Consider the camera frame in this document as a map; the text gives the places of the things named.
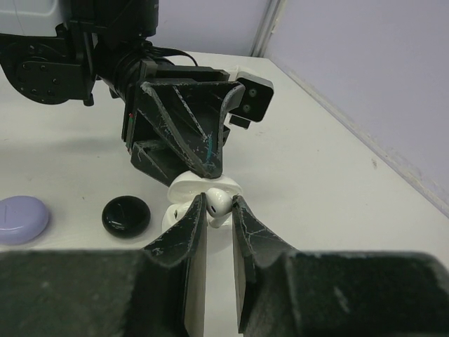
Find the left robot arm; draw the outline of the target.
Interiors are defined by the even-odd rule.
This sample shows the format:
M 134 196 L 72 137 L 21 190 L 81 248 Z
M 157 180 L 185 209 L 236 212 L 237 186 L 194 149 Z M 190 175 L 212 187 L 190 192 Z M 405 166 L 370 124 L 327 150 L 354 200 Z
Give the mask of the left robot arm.
M 1 68 L 43 105 L 91 106 L 95 83 L 106 83 L 124 101 L 121 138 L 137 170 L 164 185 L 186 171 L 219 178 L 225 117 L 244 85 L 224 70 L 174 64 L 181 51 L 150 41 L 158 19 L 158 1 L 5 1 Z

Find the white earbud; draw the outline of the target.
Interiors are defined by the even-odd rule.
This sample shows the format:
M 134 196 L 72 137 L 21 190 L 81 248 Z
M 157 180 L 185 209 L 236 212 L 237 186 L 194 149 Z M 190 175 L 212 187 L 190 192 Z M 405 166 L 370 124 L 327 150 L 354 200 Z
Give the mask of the white earbud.
M 231 196 L 216 187 L 206 191 L 207 210 L 211 217 L 209 225 L 213 228 L 219 228 L 227 221 L 232 212 Z

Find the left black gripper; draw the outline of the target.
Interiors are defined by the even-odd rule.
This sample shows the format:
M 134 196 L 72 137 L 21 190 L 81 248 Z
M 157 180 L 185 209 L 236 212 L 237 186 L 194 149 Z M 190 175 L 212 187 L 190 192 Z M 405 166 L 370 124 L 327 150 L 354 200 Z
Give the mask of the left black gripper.
M 131 164 L 165 186 L 188 170 L 202 178 L 219 178 L 225 118 L 240 105 L 245 91 L 243 84 L 227 81 L 229 77 L 224 70 L 175 65 L 168 59 L 123 62 L 121 137 L 129 150 L 133 148 Z M 148 122 L 138 118 L 135 101 L 142 79 L 168 83 L 140 84 L 140 111 Z M 158 136 L 163 141 L 149 140 Z

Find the left aluminium frame post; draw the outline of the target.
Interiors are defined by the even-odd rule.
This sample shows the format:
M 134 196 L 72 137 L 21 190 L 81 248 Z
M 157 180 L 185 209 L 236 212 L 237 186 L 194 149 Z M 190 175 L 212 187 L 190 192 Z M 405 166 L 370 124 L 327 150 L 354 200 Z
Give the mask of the left aluminium frame post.
M 261 58 L 264 56 L 285 3 L 284 0 L 269 0 L 267 2 L 250 49 L 251 57 Z

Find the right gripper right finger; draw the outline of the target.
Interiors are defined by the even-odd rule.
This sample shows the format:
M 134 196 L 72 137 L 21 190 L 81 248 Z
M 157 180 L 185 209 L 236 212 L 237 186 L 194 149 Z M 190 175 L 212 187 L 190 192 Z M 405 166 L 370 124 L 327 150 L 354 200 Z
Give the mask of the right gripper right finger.
M 300 251 L 232 202 L 244 336 L 447 336 L 448 271 L 404 251 Z

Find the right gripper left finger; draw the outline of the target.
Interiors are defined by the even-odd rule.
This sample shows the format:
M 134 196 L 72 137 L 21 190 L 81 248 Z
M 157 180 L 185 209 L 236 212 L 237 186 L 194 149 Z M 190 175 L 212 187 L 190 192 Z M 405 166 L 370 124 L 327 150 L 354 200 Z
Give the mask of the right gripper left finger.
M 138 250 L 1 254 L 2 336 L 202 336 L 206 196 Z

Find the purple earbud charging case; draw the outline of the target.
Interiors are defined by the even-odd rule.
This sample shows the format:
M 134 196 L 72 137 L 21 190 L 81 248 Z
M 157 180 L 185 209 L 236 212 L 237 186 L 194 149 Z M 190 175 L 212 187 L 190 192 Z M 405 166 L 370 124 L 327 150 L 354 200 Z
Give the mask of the purple earbud charging case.
M 14 196 L 1 200 L 1 244 L 25 244 L 47 227 L 50 212 L 36 197 Z

